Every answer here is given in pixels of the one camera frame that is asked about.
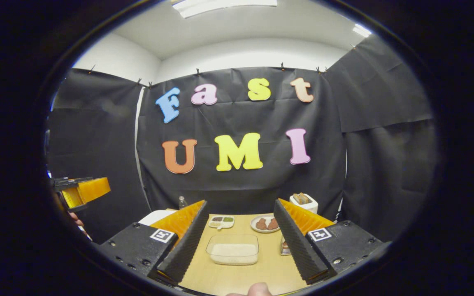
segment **yellow foam letter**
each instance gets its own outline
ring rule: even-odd
[[[268,99],[272,92],[268,88],[270,83],[265,78],[254,78],[248,81],[248,97],[252,101],[264,101]]]
[[[241,145],[237,147],[229,135],[222,135],[215,138],[218,144],[218,166],[217,171],[225,172],[232,169],[228,163],[228,159],[232,162],[236,170],[241,167],[242,160],[246,157],[244,164],[245,170],[260,169],[263,163],[259,159],[259,139],[261,135],[258,133],[247,133],[241,141]]]

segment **blue foam letter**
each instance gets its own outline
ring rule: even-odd
[[[179,93],[178,88],[171,88],[169,92],[156,100],[155,103],[160,106],[162,113],[164,113],[164,123],[168,123],[179,116],[179,111],[173,109],[173,106],[179,106],[179,99],[177,99]]]

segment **finger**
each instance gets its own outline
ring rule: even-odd
[[[272,294],[266,283],[254,283],[248,290],[248,296],[272,296]]]

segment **white ceiling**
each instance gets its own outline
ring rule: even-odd
[[[301,39],[346,50],[363,40],[352,32],[352,21],[311,0],[278,0],[277,7],[230,7],[187,19],[171,3],[161,2],[114,33],[141,45],[160,60],[235,39]]]

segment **clear plastic container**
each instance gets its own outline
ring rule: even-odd
[[[251,265],[257,262],[259,244],[251,234],[220,234],[209,240],[206,253],[216,264]]]

